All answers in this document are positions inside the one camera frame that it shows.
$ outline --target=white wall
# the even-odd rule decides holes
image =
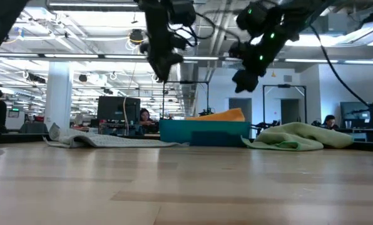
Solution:
[[[209,106],[211,108],[214,108],[216,113],[220,113],[228,110],[229,98],[252,98],[252,122],[254,124],[263,121],[263,84],[283,84],[284,75],[293,76],[293,82],[289,84],[300,84],[299,74],[295,73],[293,69],[274,69],[274,72],[277,75],[276,77],[272,77],[273,69],[268,69],[267,74],[264,77],[259,78],[259,85],[257,86],[256,90],[254,90],[254,92],[250,93],[244,91],[236,94],[235,88],[237,85],[232,81],[232,77],[234,76],[236,71],[237,70],[225,68],[216,69],[212,81],[210,82]],[[199,73],[205,74],[206,68],[200,68]],[[273,120],[281,119],[281,99],[303,99],[303,97],[294,88],[272,89],[266,95],[266,122],[270,123]],[[203,88],[199,87],[197,95],[197,111],[202,112],[203,109],[206,109],[206,107],[206,95],[203,92]]]
[[[315,120],[322,122],[319,66],[314,65],[302,72],[300,83],[307,88],[307,122],[309,124]]]
[[[373,66],[335,65],[341,79],[363,100],[373,102]],[[322,119],[328,114],[340,121],[340,102],[358,101],[337,80],[330,67],[319,66]]]

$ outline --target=doorway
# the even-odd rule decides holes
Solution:
[[[300,121],[299,99],[281,99],[281,123]]]
[[[245,121],[252,123],[252,99],[251,98],[230,98],[229,109],[241,108]]]

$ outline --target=white pillar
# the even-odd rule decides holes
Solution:
[[[69,128],[73,72],[70,62],[50,62],[44,123]]]

